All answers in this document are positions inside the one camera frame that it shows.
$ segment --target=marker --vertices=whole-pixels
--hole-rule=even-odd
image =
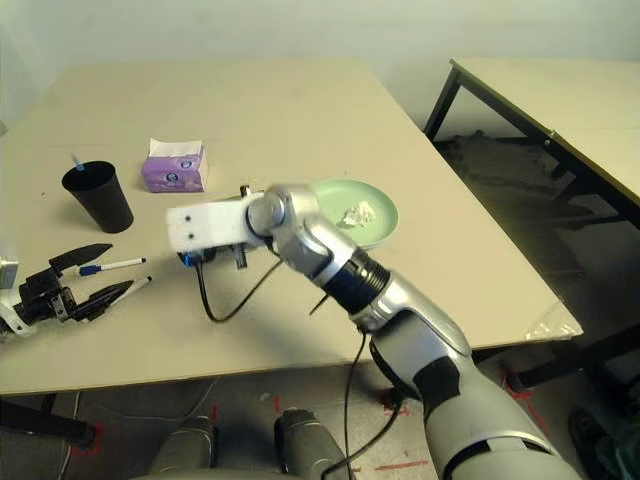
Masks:
[[[139,280],[136,280],[135,282],[133,282],[131,284],[131,286],[122,295],[120,295],[113,302],[111,302],[111,305],[115,305],[116,303],[118,303],[123,298],[127,298],[127,297],[133,295],[134,293],[136,293],[141,288],[147,286],[149,283],[151,283],[151,277],[144,277],[144,278],[141,278]]]
[[[74,154],[71,154],[71,159],[73,160],[73,163],[76,164],[76,170],[78,170],[79,172],[83,172],[84,165],[82,164],[82,162],[80,162],[80,160],[78,160],[78,157],[76,157]]]
[[[94,273],[102,272],[104,270],[113,270],[114,268],[130,267],[131,265],[139,265],[145,263],[147,259],[145,257],[134,258],[132,260],[123,260],[122,262],[107,263],[106,265],[85,265],[80,267],[78,273],[81,277],[87,275],[93,275]]]

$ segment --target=beige table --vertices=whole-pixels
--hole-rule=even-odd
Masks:
[[[204,140],[205,194],[151,194],[140,176],[149,137]],[[114,163],[135,215],[101,233],[60,186],[70,154]],[[12,129],[2,151],[3,226],[18,246],[19,280],[47,259],[112,242],[104,262],[146,265],[63,280],[78,298],[150,274],[154,282],[87,325],[43,323],[0,352],[0,393],[124,385],[353,358],[359,335],[322,292],[281,268],[241,313],[211,324],[195,273],[170,250],[164,212],[224,198],[240,184],[353,177],[400,212],[373,254],[455,318],[474,347],[566,337],[580,327],[367,68],[347,60],[113,64],[64,75]],[[265,251],[207,266],[210,301],[228,311],[274,262]]]
[[[451,63],[424,129],[428,138],[435,138],[463,86],[576,174],[559,201],[595,192],[640,228],[640,62],[456,58]]]

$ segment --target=purple tissue box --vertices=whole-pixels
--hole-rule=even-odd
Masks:
[[[204,192],[207,157],[202,142],[166,143],[151,139],[142,176],[151,192]]]

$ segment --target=green plate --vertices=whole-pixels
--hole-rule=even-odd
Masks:
[[[398,226],[398,209],[382,190],[373,185],[343,178],[316,183],[312,189],[318,197],[322,213],[362,248],[369,249],[379,245]],[[371,205],[376,215],[375,220],[361,226],[342,226],[345,212],[363,201]]]

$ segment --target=black paper cup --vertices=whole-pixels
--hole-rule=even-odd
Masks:
[[[62,177],[62,186],[82,204],[106,233],[118,233],[133,223],[133,213],[124,198],[116,169],[109,162],[87,162],[84,170],[72,168]]]

